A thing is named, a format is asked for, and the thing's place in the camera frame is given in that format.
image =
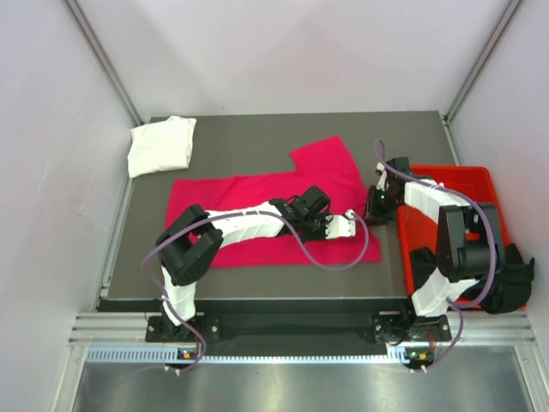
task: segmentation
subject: white backdrop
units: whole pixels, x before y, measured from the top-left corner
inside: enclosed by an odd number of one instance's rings
[[[46,410],[91,302],[130,122],[60,1],[0,14],[0,410]]]
[[[528,316],[549,361],[549,2],[528,0],[454,123],[465,161],[492,172],[512,239],[536,258]]]
[[[81,0],[137,109],[440,110],[506,0]]]

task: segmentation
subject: metal frame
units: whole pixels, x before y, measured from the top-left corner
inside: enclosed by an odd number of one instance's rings
[[[97,35],[91,27],[78,0],[62,0],[71,18],[79,27],[82,37],[87,42],[90,50],[96,57],[101,69],[105,72],[108,82],[113,91],[120,99],[126,113],[133,125],[142,124],[142,118],[136,110],[129,94],[122,84],[118,73],[115,71],[110,58],[107,56]],[[452,121],[462,107],[465,99],[471,92],[474,84],[480,77],[482,71],[488,64],[498,43],[509,28],[513,18],[518,12],[523,0],[509,0],[497,25],[487,40],[481,53],[477,57],[474,66],[469,71],[462,87],[453,99],[449,111],[442,116],[441,120],[446,131],[449,145],[455,163],[463,164],[462,154],[452,130]],[[118,204],[115,223],[112,228],[111,239],[107,248],[103,269],[98,280],[97,294],[94,304],[96,305],[101,296],[106,296],[114,269],[115,258],[118,252],[120,238],[124,230],[124,223],[130,203],[133,181],[128,179],[124,185],[124,191]],[[130,351],[141,351],[141,353],[170,352],[169,345],[145,342],[147,330],[147,313],[81,313],[76,317],[75,325],[69,339],[69,347],[65,356],[62,376],[59,379],[56,396],[51,404],[51,410],[66,411],[72,410],[75,395],[81,380],[84,363],[90,353],[114,353],[120,348],[127,348]],[[458,327],[459,319],[455,313],[449,313],[450,329],[454,332]],[[545,363],[541,358],[540,350],[537,347],[535,336],[528,322],[527,314],[523,311],[508,315],[491,316],[481,312],[465,313],[465,325],[459,346],[512,346],[515,348],[517,359],[522,370],[525,385],[531,396],[536,411],[549,410],[549,375]],[[211,362],[278,362],[288,363],[296,361],[329,361],[341,363],[368,363],[368,359],[362,357],[331,357],[329,359],[303,359],[303,358],[219,358],[208,359]],[[383,363],[390,359],[378,359]]]

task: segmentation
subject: red fabric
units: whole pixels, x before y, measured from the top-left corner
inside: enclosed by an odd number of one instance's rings
[[[204,210],[231,210],[256,206],[273,198],[301,195],[312,185],[330,198],[330,209],[341,215],[349,209],[362,214],[367,189],[353,157],[338,136],[308,144],[291,153],[293,172],[234,176],[226,179],[178,179],[168,203],[166,227],[191,204]],[[307,242],[307,249],[321,263],[342,264],[353,261],[364,244],[364,231],[357,223],[353,238]],[[379,241],[370,232],[370,244],[363,262],[381,259]],[[293,236],[251,239],[221,249],[212,267],[231,268],[263,264],[311,264]]]

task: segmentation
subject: folded white towel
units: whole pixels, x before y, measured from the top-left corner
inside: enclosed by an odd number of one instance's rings
[[[195,125],[195,118],[171,116],[163,122],[132,129],[133,143],[128,154],[130,177],[189,167]]]

